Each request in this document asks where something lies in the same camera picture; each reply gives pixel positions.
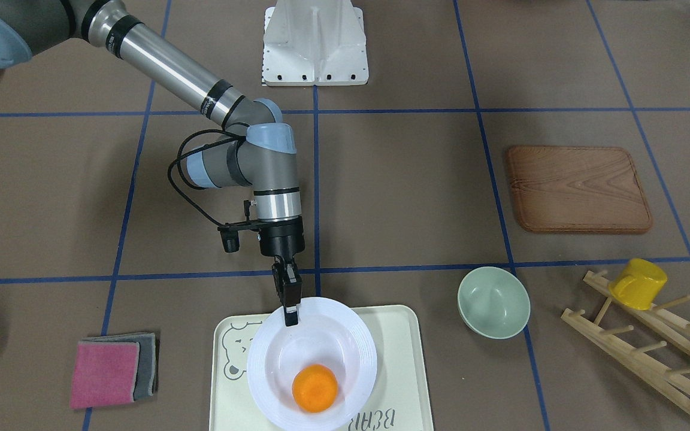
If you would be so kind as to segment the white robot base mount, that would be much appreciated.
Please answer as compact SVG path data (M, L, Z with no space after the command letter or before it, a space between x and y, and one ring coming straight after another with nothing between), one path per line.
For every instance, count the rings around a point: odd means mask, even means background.
M265 9L263 42L266 86L369 81L364 12L351 1L278 1Z

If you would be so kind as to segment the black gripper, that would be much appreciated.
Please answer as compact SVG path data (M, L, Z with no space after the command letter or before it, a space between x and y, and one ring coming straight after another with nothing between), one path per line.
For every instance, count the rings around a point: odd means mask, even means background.
M303 218L260 220L259 249L263 256L275 259L272 277L282 306L285 327L296 326L299 323L298 307L303 282L295 256L305 249Z

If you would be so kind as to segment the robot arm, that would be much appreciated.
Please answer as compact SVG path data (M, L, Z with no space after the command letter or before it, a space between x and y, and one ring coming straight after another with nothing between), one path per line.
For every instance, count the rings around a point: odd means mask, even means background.
M302 281L295 256L305 249L293 130L271 100L249 100L230 82L172 45L121 1L0 1L0 69L76 38L103 47L218 125L215 144L180 149L170 164L192 189L249 187L246 219L218 223L223 248L236 252L239 233L258 233L285 325L298 324Z

